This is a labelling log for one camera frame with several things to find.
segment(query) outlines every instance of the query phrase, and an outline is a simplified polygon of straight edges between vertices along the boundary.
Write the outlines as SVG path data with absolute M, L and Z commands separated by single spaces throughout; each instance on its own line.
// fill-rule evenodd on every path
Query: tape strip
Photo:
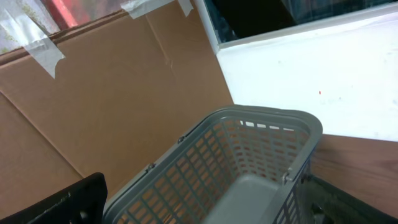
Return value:
M 122 3 L 120 6 L 127 11 L 133 19 L 162 7 L 173 0 L 133 0 Z
M 174 0 L 132 0 L 122 3 L 120 6 L 130 14 L 133 19 L 147 14 L 159 7 L 162 7 Z M 188 16 L 193 9 L 190 0 L 178 0 L 185 16 Z
M 0 26 L 55 78 L 55 66 L 65 56 L 38 25 L 12 2 L 0 3 Z
M 182 8 L 182 11 L 185 14 L 185 17 L 187 17 L 189 15 L 189 13 L 191 12 L 191 10 L 193 9 L 191 1 L 190 0 L 178 0 L 178 2 L 180 3 L 180 6 Z

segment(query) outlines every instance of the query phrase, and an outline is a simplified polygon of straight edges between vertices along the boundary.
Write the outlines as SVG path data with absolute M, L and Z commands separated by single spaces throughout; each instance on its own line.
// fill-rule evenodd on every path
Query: basket handle hinge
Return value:
M 152 170 L 153 168 L 155 168 L 155 166 L 156 166 L 156 163 L 151 163 L 151 164 L 149 164 L 149 165 L 148 165 L 148 168 L 145 170 L 146 173 L 148 173 L 150 170 Z
M 179 139 L 177 140 L 177 144 L 180 144 L 182 141 L 184 141 L 185 136 L 181 136 L 179 137 Z
M 285 185 L 286 182 L 288 182 L 288 181 L 290 181 L 290 182 L 293 181 L 293 179 L 292 179 L 291 177 L 289 177 L 289 174 L 290 174 L 289 171 L 292 171 L 292 170 L 293 170 L 293 169 L 289 167 L 289 168 L 287 169 L 287 171 L 283 174 L 283 176 L 282 176 L 282 183 L 283 183 L 283 185 Z

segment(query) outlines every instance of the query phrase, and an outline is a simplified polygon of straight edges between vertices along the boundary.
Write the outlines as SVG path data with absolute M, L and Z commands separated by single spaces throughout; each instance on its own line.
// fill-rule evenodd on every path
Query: basket grid holes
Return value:
M 307 138 L 293 129 L 252 121 L 218 123 L 120 220 L 198 223 L 239 175 L 250 172 L 279 182 Z M 297 211 L 295 205 L 292 201 L 289 213 Z

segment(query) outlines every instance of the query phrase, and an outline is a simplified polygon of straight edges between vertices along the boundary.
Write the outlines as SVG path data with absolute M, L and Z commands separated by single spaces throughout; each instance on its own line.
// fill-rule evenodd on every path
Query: black object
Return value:
M 372 206 L 313 175 L 303 183 L 304 209 L 312 212 L 314 224 L 398 223 Z
M 281 0 L 213 0 L 239 38 L 296 25 Z
M 0 224 L 99 224 L 107 196 L 104 175 L 95 173 L 0 220 Z

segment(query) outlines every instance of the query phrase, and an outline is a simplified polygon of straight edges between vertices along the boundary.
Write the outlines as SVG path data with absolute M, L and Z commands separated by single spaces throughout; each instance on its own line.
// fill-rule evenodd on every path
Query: clear tape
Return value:
M 55 78 L 55 66 L 65 56 L 13 1 L 0 1 L 0 26 Z
M 191 10 L 193 9 L 191 1 L 190 0 L 178 0 L 178 2 L 180 3 L 180 6 L 182 8 L 182 11 L 185 14 L 185 17 L 187 17 L 189 15 L 189 13 L 191 12 Z
M 120 6 L 126 12 L 130 14 L 133 19 L 137 19 L 140 16 L 147 14 L 159 7 L 162 7 L 173 0 L 131 0 L 122 3 Z M 181 5 L 182 11 L 185 16 L 188 16 L 190 11 L 193 9 L 190 0 L 178 0 Z

